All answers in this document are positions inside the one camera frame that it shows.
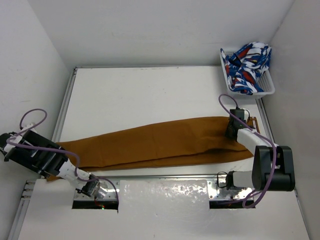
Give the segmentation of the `brown trousers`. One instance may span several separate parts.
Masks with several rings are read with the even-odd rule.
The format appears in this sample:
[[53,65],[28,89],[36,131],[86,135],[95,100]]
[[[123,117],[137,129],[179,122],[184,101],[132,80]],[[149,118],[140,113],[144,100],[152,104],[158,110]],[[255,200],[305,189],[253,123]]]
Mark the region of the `brown trousers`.
[[225,136],[229,119],[208,116],[160,122],[59,142],[85,171],[221,164],[253,157]]

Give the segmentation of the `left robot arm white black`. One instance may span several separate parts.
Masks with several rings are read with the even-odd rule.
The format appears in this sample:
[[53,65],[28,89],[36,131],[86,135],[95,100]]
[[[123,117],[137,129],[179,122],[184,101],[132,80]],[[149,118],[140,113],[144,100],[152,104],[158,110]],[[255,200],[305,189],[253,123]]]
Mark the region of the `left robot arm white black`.
[[96,197],[100,181],[87,172],[76,169],[64,149],[38,133],[28,130],[23,135],[14,132],[0,135],[0,152],[4,160],[17,164],[45,177],[67,180],[79,194]]

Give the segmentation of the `right silver arm base plate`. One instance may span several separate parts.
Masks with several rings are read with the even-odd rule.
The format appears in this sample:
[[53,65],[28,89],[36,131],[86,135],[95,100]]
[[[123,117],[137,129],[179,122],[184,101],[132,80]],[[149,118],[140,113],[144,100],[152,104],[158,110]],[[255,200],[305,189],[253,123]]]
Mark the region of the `right silver arm base plate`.
[[227,188],[220,188],[219,186],[223,183],[217,184],[216,180],[207,181],[207,193],[211,201],[232,201],[240,200],[245,198],[249,193],[252,192],[252,188],[249,187],[236,187],[227,190]]

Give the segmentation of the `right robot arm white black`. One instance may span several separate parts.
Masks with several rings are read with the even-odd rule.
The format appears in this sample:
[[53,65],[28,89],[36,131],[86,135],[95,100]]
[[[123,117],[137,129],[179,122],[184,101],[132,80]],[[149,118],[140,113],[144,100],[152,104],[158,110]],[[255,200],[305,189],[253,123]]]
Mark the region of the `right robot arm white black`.
[[253,155],[250,171],[224,173],[225,182],[217,180],[221,189],[291,192],[295,188],[293,152],[288,146],[279,146],[260,135],[255,128],[245,125],[245,111],[239,107],[230,110],[225,136],[243,145]]

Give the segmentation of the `left silver arm base plate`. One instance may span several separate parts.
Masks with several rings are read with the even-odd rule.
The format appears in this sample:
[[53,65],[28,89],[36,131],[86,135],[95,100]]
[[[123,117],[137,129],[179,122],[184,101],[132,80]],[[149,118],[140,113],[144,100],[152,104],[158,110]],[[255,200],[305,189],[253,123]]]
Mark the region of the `left silver arm base plate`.
[[99,201],[116,200],[116,193],[120,192],[120,180],[111,179],[110,181],[100,180],[99,187],[94,190],[92,196],[75,191],[73,199],[75,201],[93,201],[95,198]]

